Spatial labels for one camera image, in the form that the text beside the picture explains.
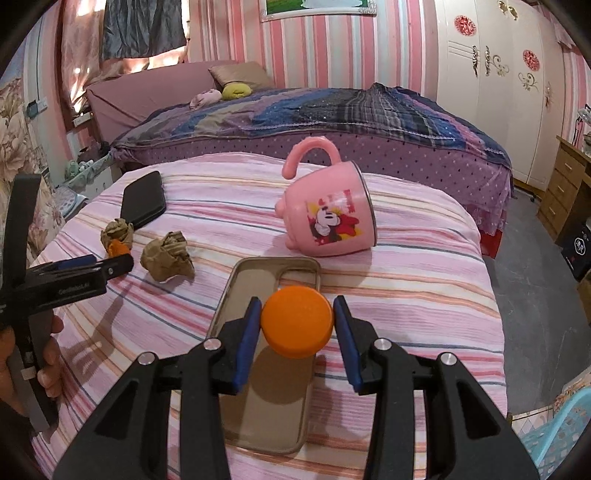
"wardrobe door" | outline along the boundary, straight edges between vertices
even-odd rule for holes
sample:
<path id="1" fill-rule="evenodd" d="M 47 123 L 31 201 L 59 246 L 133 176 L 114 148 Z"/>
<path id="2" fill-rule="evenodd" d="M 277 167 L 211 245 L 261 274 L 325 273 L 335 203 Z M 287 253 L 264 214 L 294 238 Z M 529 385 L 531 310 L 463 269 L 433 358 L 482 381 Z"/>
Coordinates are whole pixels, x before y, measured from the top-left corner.
<path id="1" fill-rule="evenodd" d="M 513 101 L 508 115 L 508 140 L 513 175 L 527 182 L 534 161 L 544 102 L 542 42 L 539 14 L 523 2 L 510 2 L 509 22 L 513 30 L 514 69 L 511 75 Z"/>
<path id="2" fill-rule="evenodd" d="M 439 35 L 437 103 L 474 123 L 478 109 L 480 34 L 475 0 L 436 0 Z"/>
<path id="3" fill-rule="evenodd" d="M 501 0 L 476 0 L 480 29 L 480 93 L 474 124 L 501 145 L 507 143 L 508 112 L 513 103 L 510 72 L 513 36 L 508 5 Z"/>
<path id="4" fill-rule="evenodd" d="M 554 170 L 558 153 L 556 135 L 562 133 L 564 116 L 564 58 L 562 48 L 556 40 L 554 27 L 548 19 L 540 15 L 540 34 L 542 38 L 542 59 L 544 66 L 542 123 L 534 163 L 531 166 L 528 184 L 545 190 Z"/>

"brown paper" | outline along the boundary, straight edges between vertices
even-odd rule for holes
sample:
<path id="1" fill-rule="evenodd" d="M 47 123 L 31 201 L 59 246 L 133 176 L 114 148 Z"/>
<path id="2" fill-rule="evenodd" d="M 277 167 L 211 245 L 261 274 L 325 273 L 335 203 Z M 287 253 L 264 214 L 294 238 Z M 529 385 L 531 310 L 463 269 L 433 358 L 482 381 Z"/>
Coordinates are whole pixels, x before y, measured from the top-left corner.
<path id="1" fill-rule="evenodd" d="M 187 252 L 187 241 L 181 232 L 168 232 L 144 247 L 139 262 L 156 281 L 175 275 L 194 278 L 195 269 Z"/>
<path id="2" fill-rule="evenodd" d="M 100 232 L 100 242 L 105 247 L 105 251 L 109 251 L 109 245 L 115 239 L 125 244 L 131 250 L 134 244 L 134 226 L 131 223 L 126 223 L 122 218 L 117 218 L 113 222 L 110 222 Z"/>

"metal screw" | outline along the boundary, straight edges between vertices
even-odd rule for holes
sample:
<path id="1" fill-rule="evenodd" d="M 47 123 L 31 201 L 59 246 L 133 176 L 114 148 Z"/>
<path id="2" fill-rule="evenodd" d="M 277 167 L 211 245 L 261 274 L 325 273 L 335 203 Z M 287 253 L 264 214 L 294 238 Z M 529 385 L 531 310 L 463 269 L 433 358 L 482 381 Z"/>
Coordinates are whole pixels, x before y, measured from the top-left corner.
<path id="1" fill-rule="evenodd" d="M 210 352 L 217 350 L 221 346 L 222 342 L 217 338 L 208 338 L 203 342 L 203 347 L 205 348 L 205 350 L 208 350 Z"/>
<path id="2" fill-rule="evenodd" d="M 154 360 L 156 360 L 156 355 L 154 355 L 152 352 L 144 352 L 138 357 L 138 363 L 140 365 L 149 365 Z"/>
<path id="3" fill-rule="evenodd" d="M 390 350 L 392 348 L 392 342 L 387 338 L 378 338 L 374 342 L 374 347 L 376 347 L 378 350 L 381 350 L 382 352 L 385 352 L 386 350 Z"/>
<path id="4" fill-rule="evenodd" d="M 442 361 L 442 363 L 451 366 L 451 365 L 455 365 L 456 364 L 457 357 L 453 353 L 445 352 L 441 356 L 441 361 Z"/>

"desk drawer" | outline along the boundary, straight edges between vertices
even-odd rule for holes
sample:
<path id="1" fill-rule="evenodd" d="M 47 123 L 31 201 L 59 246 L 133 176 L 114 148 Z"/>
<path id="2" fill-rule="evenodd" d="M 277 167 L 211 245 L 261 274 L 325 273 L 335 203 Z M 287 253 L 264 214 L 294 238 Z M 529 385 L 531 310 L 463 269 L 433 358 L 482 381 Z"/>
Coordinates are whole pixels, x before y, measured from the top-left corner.
<path id="1" fill-rule="evenodd" d="M 562 204 L 566 210 L 570 210 L 579 192 L 578 188 L 570 183 L 558 170 L 554 170 L 548 184 L 548 190 Z"/>
<path id="2" fill-rule="evenodd" d="M 554 168 L 564 175 L 575 187 L 579 188 L 581 186 L 585 166 L 562 149 L 558 151 Z"/>
<path id="3" fill-rule="evenodd" d="M 544 195 L 544 201 L 540 205 L 540 212 L 544 214 L 557 233 L 560 233 L 569 215 L 551 192 L 546 192 L 546 195 Z"/>

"mug handle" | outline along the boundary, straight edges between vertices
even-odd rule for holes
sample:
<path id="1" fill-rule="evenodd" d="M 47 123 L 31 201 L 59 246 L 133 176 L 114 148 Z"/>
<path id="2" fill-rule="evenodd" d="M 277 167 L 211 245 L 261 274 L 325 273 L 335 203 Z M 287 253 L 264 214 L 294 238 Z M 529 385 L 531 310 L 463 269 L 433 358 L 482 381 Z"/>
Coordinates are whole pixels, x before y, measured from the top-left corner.
<path id="1" fill-rule="evenodd" d="M 297 173 L 298 164 L 302 161 L 304 155 L 306 155 L 313 148 L 321 148 L 327 152 L 330 157 L 331 165 L 341 163 L 342 161 L 340 159 L 339 149 L 336 148 L 335 144 L 332 143 L 328 138 L 308 137 L 294 145 L 291 149 L 287 159 L 285 159 L 283 169 L 281 170 L 281 175 L 283 178 L 286 180 L 291 180 L 294 178 Z"/>

